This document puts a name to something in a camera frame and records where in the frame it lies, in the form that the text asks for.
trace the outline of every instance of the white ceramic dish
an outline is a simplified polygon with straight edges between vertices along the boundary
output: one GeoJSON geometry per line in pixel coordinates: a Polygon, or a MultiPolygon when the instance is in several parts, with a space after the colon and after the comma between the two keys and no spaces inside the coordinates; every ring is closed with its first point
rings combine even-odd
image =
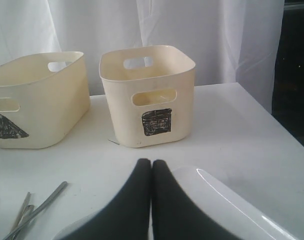
{"type": "Polygon", "coordinates": [[[185,193],[210,218],[243,240],[298,240],[206,171],[174,170],[185,193]]]}

